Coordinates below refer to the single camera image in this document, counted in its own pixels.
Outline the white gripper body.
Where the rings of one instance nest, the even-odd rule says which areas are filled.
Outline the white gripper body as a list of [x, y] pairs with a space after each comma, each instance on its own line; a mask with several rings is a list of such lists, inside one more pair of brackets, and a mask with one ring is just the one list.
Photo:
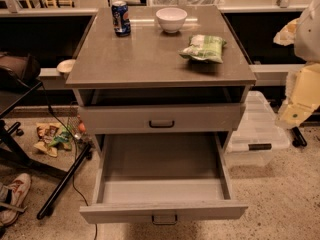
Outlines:
[[289, 72], [286, 80], [288, 104], [296, 109], [313, 112], [320, 106], [320, 64], [307, 63]]

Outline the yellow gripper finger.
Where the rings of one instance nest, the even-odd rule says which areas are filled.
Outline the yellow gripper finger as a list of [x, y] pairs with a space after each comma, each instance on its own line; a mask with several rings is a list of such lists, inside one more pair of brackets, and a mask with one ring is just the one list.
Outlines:
[[296, 27], [297, 19], [291, 20], [275, 35], [273, 42], [282, 46], [293, 44], [295, 41]]
[[292, 129], [300, 126], [312, 115], [313, 111], [285, 100], [278, 110], [275, 123], [283, 129]]

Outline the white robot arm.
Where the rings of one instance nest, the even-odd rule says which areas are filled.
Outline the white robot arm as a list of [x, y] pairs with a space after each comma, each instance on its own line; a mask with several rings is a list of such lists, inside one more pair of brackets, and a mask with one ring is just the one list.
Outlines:
[[276, 124], [285, 129], [300, 126], [320, 107], [320, 0], [313, 0], [300, 17], [287, 23], [273, 42], [294, 45], [294, 54], [306, 64], [286, 77], [285, 100]]

